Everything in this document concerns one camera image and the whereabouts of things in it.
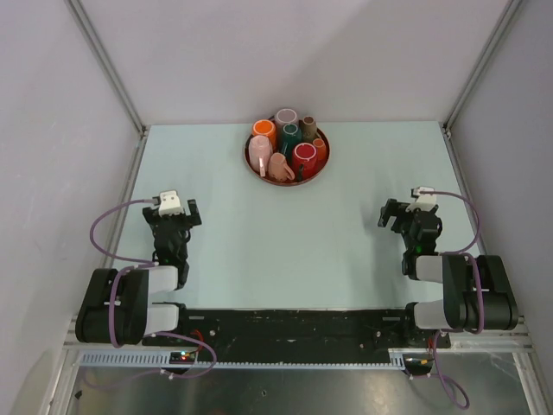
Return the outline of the small orange cup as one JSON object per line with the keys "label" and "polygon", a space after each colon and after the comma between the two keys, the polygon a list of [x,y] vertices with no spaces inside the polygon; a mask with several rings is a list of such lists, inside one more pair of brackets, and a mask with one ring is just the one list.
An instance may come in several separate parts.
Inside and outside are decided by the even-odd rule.
{"label": "small orange cup", "polygon": [[318,137],[313,140],[312,145],[316,149],[317,160],[319,163],[323,163],[327,160],[327,145],[326,142]]}

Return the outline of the small salmon pink mug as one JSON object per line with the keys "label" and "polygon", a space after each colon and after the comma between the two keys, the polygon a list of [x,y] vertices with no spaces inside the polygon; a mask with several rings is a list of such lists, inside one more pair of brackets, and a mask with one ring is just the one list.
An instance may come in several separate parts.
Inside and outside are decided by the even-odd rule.
{"label": "small salmon pink mug", "polygon": [[289,182],[296,178],[295,172],[288,165],[284,154],[274,153],[269,161],[269,178],[274,182]]}

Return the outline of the red mug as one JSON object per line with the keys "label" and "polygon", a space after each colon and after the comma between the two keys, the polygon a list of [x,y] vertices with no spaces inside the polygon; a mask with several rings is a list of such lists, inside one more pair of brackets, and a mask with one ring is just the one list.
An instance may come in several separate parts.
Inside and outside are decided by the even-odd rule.
{"label": "red mug", "polygon": [[300,143],[293,149],[292,169],[298,182],[308,180],[316,173],[317,160],[316,148],[310,143]]}

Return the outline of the large pale pink mug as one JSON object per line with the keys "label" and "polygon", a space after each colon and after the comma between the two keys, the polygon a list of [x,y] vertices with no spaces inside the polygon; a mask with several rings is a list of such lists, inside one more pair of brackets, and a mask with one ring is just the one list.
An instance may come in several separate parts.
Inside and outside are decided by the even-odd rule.
{"label": "large pale pink mug", "polygon": [[256,135],[251,138],[248,145],[250,166],[261,177],[266,177],[267,175],[272,152],[272,143],[266,136]]}

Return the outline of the brown textured cup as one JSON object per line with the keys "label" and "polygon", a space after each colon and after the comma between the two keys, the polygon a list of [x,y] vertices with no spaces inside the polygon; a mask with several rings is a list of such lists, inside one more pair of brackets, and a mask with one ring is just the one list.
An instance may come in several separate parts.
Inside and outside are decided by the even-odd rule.
{"label": "brown textured cup", "polygon": [[302,139],[306,142],[312,143],[317,136],[315,118],[312,116],[305,116],[299,120],[299,126],[302,131]]}

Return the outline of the dark green mug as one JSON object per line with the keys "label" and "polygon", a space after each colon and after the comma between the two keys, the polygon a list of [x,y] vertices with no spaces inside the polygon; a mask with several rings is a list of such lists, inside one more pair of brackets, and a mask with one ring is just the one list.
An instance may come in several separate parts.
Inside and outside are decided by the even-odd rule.
{"label": "dark green mug", "polygon": [[279,150],[286,155],[302,141],[302,131],[297,124],[286,124],[280,133]]}

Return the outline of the orange mug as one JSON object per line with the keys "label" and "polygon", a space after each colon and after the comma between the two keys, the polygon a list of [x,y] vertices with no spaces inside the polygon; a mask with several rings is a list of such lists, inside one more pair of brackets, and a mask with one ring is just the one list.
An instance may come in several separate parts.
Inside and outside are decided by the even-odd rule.
{"label": "orange mug", "polygon": [[277,148],[277,128],[273,121],[269,119],[259,119],[252,126],[254,136],[265,136],[270,140],[272,148]]}

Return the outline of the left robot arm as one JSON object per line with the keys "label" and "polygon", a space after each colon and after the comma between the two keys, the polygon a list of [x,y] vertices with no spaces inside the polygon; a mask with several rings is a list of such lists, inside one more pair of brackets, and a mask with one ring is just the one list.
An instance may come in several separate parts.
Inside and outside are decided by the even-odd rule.
{"label": "left robot arm", "polygon": [[[95,231],[108,215],[131,205],[143,204],[143,217],[154,237],[150,259],[134,259],[105,250]],[[164,291],[177,291],[188,280],[188,242],[191,230],[202,224],[196,200],[183,207],[171,190],[152,199],[124,202],[102,213],[91,225],[89,239],[105,256],[127,261],[119,270],[97,268],[91,275],[75,323],[81,343],[111,344],[114,348],[137,345],[148,335],[162,332],[174,345],[185,343],[192,325],[180,316],[178,303],[153,303],[149,297]]]}

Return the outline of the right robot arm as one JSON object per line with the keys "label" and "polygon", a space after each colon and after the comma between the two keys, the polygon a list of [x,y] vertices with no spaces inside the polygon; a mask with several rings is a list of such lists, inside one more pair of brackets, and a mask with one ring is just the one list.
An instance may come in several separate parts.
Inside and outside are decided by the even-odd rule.
{"label": "right robot arm", "polygon": [[401,340],[417,347],[430,330],[479,333],[512,330],[519,313],[502,258],[472,256],[468,252],[439,253],[436,241],[442,234],[437,205],[388,199],[380,208],[379,227],[394,220],[391,230],[401,236],[405,251],[402,273],[417,282],[439,284],[442,297],[406,306],[409,319],[399,325]]}

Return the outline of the lilac mug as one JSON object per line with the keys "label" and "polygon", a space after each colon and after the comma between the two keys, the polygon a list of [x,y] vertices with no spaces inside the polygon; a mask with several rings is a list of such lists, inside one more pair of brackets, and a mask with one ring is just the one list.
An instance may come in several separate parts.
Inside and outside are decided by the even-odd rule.
{"label": "lilac mug", "polygon": [[298,114],[291,108],[283,108],[276,112],[275,123],[279,131],[283,129],[285,125],[293,124],[298,125]]}

